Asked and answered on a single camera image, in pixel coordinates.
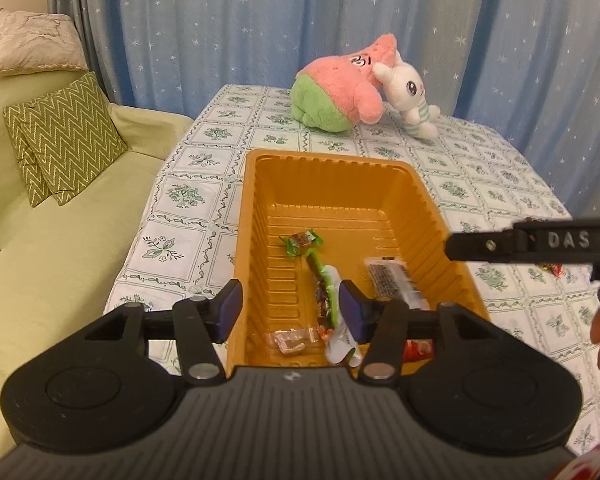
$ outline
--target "white lettering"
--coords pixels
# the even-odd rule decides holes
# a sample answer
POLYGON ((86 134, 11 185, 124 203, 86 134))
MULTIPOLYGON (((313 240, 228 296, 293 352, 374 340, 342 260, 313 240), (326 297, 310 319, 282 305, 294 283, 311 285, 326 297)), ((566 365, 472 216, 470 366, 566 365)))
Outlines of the white lettering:
POLYGON ((549 247, 551 247, 552 249, 556 249, 559 245, 560 238, 558 237, 558 233, 549 231, 549 247))
POLYGON ((578 245, 583 249, 589 247, 589 233, 587 231, 580 231, 580 241, 578 245))
POLYGON ((567 235, 564 237, 564 246, 576 248, 576 244, 573 243, 573 237, 571 233, 567 231, 567 235))

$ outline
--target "sofa armrest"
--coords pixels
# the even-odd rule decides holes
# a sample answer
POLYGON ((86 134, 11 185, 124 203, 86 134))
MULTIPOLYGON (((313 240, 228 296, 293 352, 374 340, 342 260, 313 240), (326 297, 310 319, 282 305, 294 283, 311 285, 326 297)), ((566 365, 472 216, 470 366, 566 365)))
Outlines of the sofa armrest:
POLYGON ((109 115, 129 150, 165 160, 193 124, 190 117, 109 104, 109 115))

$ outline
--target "sofa backrest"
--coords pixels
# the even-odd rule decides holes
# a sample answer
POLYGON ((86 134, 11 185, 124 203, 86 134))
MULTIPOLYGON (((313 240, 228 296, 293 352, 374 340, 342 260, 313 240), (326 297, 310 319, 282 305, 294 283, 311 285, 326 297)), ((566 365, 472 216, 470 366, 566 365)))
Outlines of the sofa backrest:
POLYGON ((26 198, 9 133, 2 118, 5 106, 54 92, 78 79, 84 72, 56 70, 27 75, 0 76, 0 222, 6 212, 26 198))

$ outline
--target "orange plastic bin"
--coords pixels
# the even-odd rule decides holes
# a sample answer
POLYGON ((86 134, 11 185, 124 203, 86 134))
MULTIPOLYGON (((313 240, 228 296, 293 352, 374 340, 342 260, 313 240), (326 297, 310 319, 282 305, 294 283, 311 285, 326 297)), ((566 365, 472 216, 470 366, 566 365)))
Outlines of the orange plastic bin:
POLYGON ((266 343, 274 330, 315 326, 315 279, 303 256, 280 241, 306 229, 324 240, 325 265, 369 297, 364 259, 399 256, 429 304, 455 301, 488 319, 471 275, 444 253, 448 229, 416 171, 403 162, 253 150, 247 155, 235 258, 242 313, 228 341, 235 365, 325 366, 324 348, 285 356, 266 343))

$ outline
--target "tablecloth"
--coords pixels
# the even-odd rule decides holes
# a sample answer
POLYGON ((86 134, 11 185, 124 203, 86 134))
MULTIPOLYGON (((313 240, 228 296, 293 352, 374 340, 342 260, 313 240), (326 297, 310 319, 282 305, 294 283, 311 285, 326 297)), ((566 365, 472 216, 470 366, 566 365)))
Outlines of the tablecloth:
MULTIPOLYGON (((415 139, 386 106, 378 124, 325 134, 291 118, 288 89, 224 86, 158 174, 105 312, 126 301, 166 309, 193 295, 211 297, 233 276, 245 157, 253 148, 408 162, 452 231, 501 229, 527 216, 569 217, 496 131, 442 116, 436 140, 415 139)), ((570 446, 591 449, 600 442, 600 371, 588 337, 598 308, 589 269, 568 266, 557 279, 533 265, 468 266, 491 320, 577 378, 584 404, 570 446)), ((224 359, 226 348, 218 351, 224 359)), ((179 372, 173 342, 152 342, 150 355, 179 372)))

